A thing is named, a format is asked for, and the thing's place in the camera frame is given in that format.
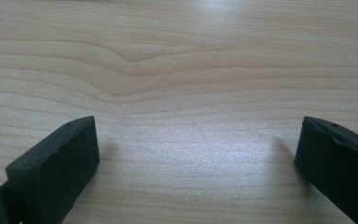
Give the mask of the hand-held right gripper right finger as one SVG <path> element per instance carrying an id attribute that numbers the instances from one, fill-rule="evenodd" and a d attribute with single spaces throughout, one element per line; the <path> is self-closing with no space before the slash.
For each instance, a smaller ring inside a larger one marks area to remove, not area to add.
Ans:
<path id="1" fill-rule="evenodd" d="M 296 150 L 300 173 L 358 224 L 358 134 L 305 117 Z"/>

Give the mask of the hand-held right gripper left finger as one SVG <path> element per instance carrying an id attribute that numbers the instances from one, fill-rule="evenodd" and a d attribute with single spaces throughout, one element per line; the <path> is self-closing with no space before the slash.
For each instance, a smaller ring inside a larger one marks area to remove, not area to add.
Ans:
<path id="1" fill-rule="evenodd" d="M 6 168 L 10 224 L 62 224 L 100 161 L 93 116 L 65 123 Z"/>

